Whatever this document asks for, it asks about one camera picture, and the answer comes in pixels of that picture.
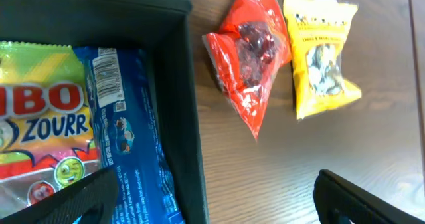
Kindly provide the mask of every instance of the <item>colorful gummy bag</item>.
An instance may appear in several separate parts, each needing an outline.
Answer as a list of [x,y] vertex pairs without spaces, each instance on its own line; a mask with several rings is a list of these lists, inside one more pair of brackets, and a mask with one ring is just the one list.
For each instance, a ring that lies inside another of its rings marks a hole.
[[0,43],[0,218],[99,168],[71,47]]
[[203,37],[219,84],[258,137],[278,69],[291,61],[276,0],[235,0],[217,33]]
[[294,60],[297,119],[361,97],[341,74],[341,51],[357,5],[336,0],[284,0]]
[[84,64],[102,167],[120,187],[112,223],[184,223],[153,115],[139,49],[74,49]]

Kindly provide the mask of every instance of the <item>small red packet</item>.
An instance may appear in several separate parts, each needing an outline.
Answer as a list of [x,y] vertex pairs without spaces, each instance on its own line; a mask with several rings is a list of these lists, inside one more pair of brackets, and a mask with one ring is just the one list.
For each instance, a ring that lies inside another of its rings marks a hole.
[[235,0],[217,33],[203,36],[223,92],[255,138],[278,69],[291,61],[276,0]]

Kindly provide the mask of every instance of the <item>snack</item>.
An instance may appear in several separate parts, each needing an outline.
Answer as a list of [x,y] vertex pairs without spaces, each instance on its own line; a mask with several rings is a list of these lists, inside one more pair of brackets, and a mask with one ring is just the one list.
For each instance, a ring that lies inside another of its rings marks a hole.
[[120,186],[112,223],[184,223],[157,134],[139,49],[77,48],[102,167]]
[[361,97],[341,74],[341,51],[357,6],[336,0],[284,0],[291,37],[297,119]]
[[98,170],[71,47],[0,43],[0,218]]
[[257,138],[276,73],[291,61],[278,2],[236,0],[218,33],[203,39],[224,94]]

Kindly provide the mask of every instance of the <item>plastic packaging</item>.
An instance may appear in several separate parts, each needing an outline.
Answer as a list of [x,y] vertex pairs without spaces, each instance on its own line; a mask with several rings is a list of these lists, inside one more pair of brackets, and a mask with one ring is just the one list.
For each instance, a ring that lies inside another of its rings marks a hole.
[[74,51],[86,71],[102,167],[114,166],[120,186],[112,223],[184,223],[158,138],[140,50]]
[[218,33],[203,39],[223,92],[257,138],[276,73],[291,61],[278,2],[235,0]]
[[360,88],[341,74],[341,51],[357,9],[336,0],[284,0],[294,56],[297,119],[361,97]]
[[0,43],[0,218],[99,168],[71,47]]

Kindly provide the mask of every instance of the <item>barcode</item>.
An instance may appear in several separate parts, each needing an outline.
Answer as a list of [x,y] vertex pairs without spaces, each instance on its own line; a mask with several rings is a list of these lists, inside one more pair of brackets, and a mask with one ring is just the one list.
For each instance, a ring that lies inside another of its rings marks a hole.
[[99,108],[124,100],[117,55],[102,55],[93,60],[93,73]]
[[114,112],[121,112],[126,110],[127,110],[126,102],[122,101],[122,102],[115,103]]
[[98,48],[98,56],[116,53],[117,50],[115,48]]

